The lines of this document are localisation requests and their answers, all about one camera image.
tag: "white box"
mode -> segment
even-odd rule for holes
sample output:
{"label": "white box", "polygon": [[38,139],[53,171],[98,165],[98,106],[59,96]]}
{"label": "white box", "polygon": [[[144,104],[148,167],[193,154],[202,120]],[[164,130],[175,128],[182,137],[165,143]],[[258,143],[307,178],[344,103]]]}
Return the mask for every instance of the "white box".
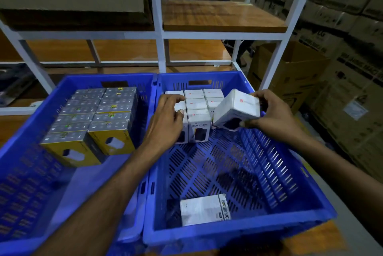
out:
{"label": "white box", "polygon": [[185,110],[184,119],[182,120],[182,131],[177,139],[176,144],[185,144],[188,142],[189,124],[188,124],[188,113]]}
{"label": "white box", "polygon": [[259,99],[233,89],[214,110],[213,124],[218,128],[237,131],[239,123],[261,116]]}
{"label": "white box", "polygon": [[207,109],[188,110],[189,142],[205,142],[209,140],[210,114]]}
{"label": "white box", "polygon": [[180,201],[182,226],[231,220],[226,195],[210,195]]}
{"label": "white box", "polygon": [[186,99],[186,108],[187,109],[207,109],[208,105],[206,104],[205,98],[199,99]]}
{"label": "white box", "polygon": [[167,90],[165,91],[165,94],[180,94],[184,96],[184,91],[183,90]]}
{"label": "white box", "polygon": [[185,98],[196,99],[196,98],[205,98],[203,90],[201,89],[189,89],[185,90]]}
{"label": "white box", "polygon": [[214,118],[214,109],[223,101],[223,98],[206,98],[206,103],[208,105],[208,111],[210,113],[211,122],[213,123]]}
{"label": "white box", "polygon": [[203,93],[205,94],[205,98],[224,98],[222,90],[218,89],[203,89]]}
{"label": "white box", "polygon": [[186,109],[186,103],[185,101],[180,101],[179,103],[176,103],[174,105],[174,110],[178,112],[180,109]]}

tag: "perforated crate bottom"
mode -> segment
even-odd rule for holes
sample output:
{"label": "perforated crate bottom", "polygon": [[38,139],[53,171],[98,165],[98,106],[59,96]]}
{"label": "perforated crate bottom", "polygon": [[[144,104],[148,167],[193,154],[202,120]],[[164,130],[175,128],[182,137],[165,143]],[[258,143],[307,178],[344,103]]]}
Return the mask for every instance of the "perforated crate bottom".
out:
{"label": "perforated crate bottom", "polygon": [[270,213],[257,177],[248,172],[239,132],[212,129],[208,142],[175,145],[167,160],[166,228],[182,226],[180,200],[220,193],[226,194],[232,219]]}

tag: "blue plastic crate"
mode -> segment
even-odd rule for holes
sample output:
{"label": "blue plastic crate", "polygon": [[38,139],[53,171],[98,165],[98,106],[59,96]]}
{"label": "blue plastic crate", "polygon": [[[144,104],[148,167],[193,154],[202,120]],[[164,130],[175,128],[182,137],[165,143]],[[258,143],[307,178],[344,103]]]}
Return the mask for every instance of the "blue plastic crate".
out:
{"label": "blue plastic crate", "polygon": [[[158,75],[157,100],[201,88],[252,92],[239,71],[170,73]],[[222,248],[246,235],[253,244],[279,240],[336,216],[300,161],[259,130],[212,129],[208,142],[169,149],[149,174],[143,240],[161,254]],[[219,193],[232,220],[182,227],[180,200]]]}
{"label": "blue plastic crate", "polygon": [[[154,113],[156,74],[66,76],[0,150],[0,255],[35,250],[127,160],[126,155],[116,155],[102,165],[68,168],[39,145],[75,90],[106,84],[137,87],[139,103],[132,140],[136,145],[142,140]],[[120,245],[139,240],[142,245],[147,182],[146,176],[124,212],[116,238]]]}

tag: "white metal frame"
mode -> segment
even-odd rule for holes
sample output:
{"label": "white metal frame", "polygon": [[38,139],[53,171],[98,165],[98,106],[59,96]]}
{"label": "white metal frame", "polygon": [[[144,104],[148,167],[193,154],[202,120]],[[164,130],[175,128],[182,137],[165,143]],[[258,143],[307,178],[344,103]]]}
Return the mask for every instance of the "white metal frame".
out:
{"label": "white metal frame", "polygon": [[[49,75],[44,70],[41,64],[118,64],[125,63],[131,64],[145,64],[145,63],[158,63],[159,72],[166,72],[166,53],[164,41],[165,39],[200,39],[201,32],[180,32],[180,31],[164,31],[162,28],[162,0],[152,1],[152,13],[154,22],[154,31],[13,31],[8,26],[4,25],[0,21],[0,29],[7,36],[11,44],[19,53],[24,63],[28,65],[33,74],[39,80],[43,88],[47,93],[55,88],[54,83],[50,79]],[[227,65],[233,64],[233,66],[241,71],[239,65],[236,63],[238,49],[241,44],[241,40],[272,40],[277,41],[277,47],[271,57],[271,61],[267,67],[264,79],[261,83],[261,89],[266,89],[270,85],[271,79],[275,73],[275,70],[279,64],[280,58],[285,51],[286,45],[290,39],[290,36],[294,30],[296,22],[301,14],[303,6],[306,0],[294,0],[289,15],[286,19],[287,31],[285,33],[241,33],[241,32],[204,32],[204,39],[230,39],[236,40],[233,49],[232,60],[211,60],[203,61],[205,64],[210,65]],[[39,39],[81,39],[87,40],[93,55],[94,61],[86,62],[42,62],[40,63],[29,46],[26,40],[39,40]],[[97,50],[94,47],[93,40],[95,39],[155,39],[157,45],[158,61],[133,61],[133,62],[116,62],[116,61],[100,61]],[[171,63],[201,63],[202,61],[190,60],[190,61],[170,61]],[[0,108],[0,115],[19,115],[19,114],[32,114],[35,107],[24,108]]]}

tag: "forearm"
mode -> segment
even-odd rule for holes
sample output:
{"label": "forearm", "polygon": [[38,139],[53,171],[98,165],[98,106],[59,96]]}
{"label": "forearm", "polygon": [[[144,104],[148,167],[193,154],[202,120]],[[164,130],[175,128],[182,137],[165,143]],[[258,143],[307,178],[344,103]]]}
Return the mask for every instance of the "forearm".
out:
{"label": "forearm", "polygon": [[336,192],[347,207],[383,243],[383,185],[316,139],[292,137],[290,144]]}
{"label": "forearm", "polygon": [[134,191],[160,154],[142,145],[34,255],[105,255]]}

